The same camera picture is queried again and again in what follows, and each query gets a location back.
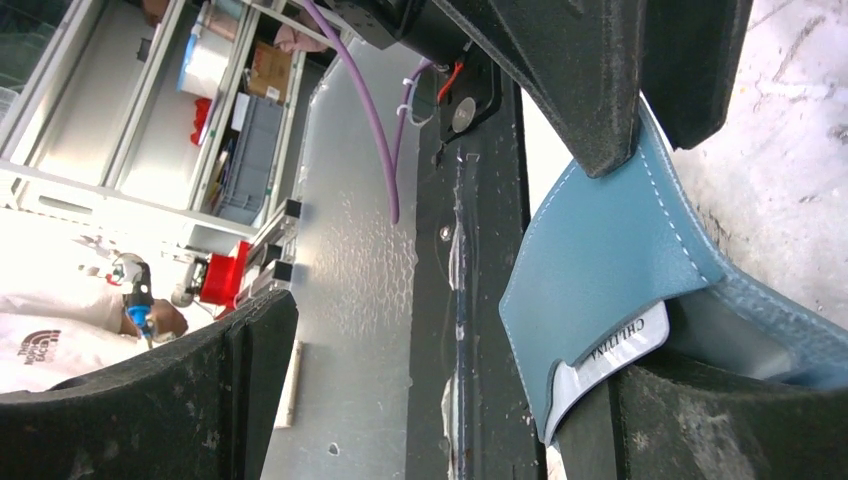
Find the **person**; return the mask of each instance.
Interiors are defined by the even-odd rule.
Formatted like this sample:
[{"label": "person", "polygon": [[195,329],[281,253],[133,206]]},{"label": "person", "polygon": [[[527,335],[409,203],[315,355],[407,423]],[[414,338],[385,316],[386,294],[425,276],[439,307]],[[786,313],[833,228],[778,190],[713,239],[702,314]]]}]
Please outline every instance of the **person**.
[{"label": "person", "polygon": [[[185,317],[156,300],[157,334],[180,337]],[[0,393],[40,392],[73,377],[129,359],[147,349],[125,313],[118,287],[73,275],[0,279]]]}]

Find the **black frame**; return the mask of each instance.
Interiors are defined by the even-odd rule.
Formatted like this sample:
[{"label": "black frame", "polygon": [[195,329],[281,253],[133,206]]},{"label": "black frame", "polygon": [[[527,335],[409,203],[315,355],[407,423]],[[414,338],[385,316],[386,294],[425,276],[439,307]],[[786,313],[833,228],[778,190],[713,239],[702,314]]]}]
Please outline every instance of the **black frame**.
[{"label": "black frame", "polygon": [[[439,122],[421,134],[410,351],[406,478],[443,478],[448,468],[441,400],[457,365],[457,301],[467,312],[468,385],[464,478],[547,478],[545,451],[521,385],[500,300],[530,220],[521,89],[500,69],[501,106],[439,152]],[[460,166],[458,156],[464,165]],[[470,250],[464,294],[452,291],[449,258],[456,234],[456,190]]]}]

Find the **gray storage bin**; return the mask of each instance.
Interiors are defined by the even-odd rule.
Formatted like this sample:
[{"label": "gray storage bin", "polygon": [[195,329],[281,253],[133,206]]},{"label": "gray storage bin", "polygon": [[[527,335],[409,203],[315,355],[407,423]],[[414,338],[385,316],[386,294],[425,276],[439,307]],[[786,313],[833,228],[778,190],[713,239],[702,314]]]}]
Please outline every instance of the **gray storage bin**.
[{"label": "gray storage bin", "polygon": [[282,121],[282,106],[273,100],[250,97],[230,173],[212,212],[215,216],[245,225],[256,219],[265,203]]}]

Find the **concrete floor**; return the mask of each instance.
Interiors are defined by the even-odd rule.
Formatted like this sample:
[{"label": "concrete floor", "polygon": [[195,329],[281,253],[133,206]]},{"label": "concrete floor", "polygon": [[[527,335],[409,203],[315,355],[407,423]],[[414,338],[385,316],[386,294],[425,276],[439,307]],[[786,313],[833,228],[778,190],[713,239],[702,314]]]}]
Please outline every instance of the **concrete floor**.
[{"label": "concrete floor", "polygon": [[[848,328],[848,1],[758,0],[724,128],[672,158],[736,265]],[[528,96],[530,204],[571,155]]]}]

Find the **red object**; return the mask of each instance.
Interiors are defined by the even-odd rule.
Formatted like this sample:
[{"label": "red object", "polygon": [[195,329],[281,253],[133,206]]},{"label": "red object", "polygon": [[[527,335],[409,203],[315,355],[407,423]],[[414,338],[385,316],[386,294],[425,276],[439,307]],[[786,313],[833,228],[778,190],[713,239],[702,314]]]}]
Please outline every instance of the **red object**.
[{"label": "red object", "polygon": [[206,124],[206,117],[209,116],[209,109],[212,107],[212,100],[208,98],[198,98],[194,101],[194,133],[189,139],[191,143],[200,146],[200,134],[203,133],[203,125]]},{"label": "red object", "polygon": [[456,81],[456,77],[458,77],[458,76],[459,76],[459,72],[461,72],[463,68],[465,68],[465,64],[464,64],[464,63],[462,63],[462,62],[456,62],[456,65],[454,65],[454,67],[453,67],[453,74],[451,74],[451,76],[450,76],[450,78],[448,79],[448,81],[447,81],[447,82],[445,82],[445,84],[444,84],[444,85],[442,85],[442,88],[439,90],[439,96],[438,96],[438,98],[437,98],[438,103],[442,103],[442,100],[444,100],[444,99],[445,99],[445,96],[446,96],[446,95],[448,94],[448,92],[450,91],[450,87],[453,85],[453,82],[455,82],[455,81]]},{"label": "red object", "polygon": [[201,302],[236,308],[236,295],[241,288],[249,250],[249,243],[239,242],[235,258],[217,253],[209,257],[206,278],[203,280],[203,288],[200,289]]}]

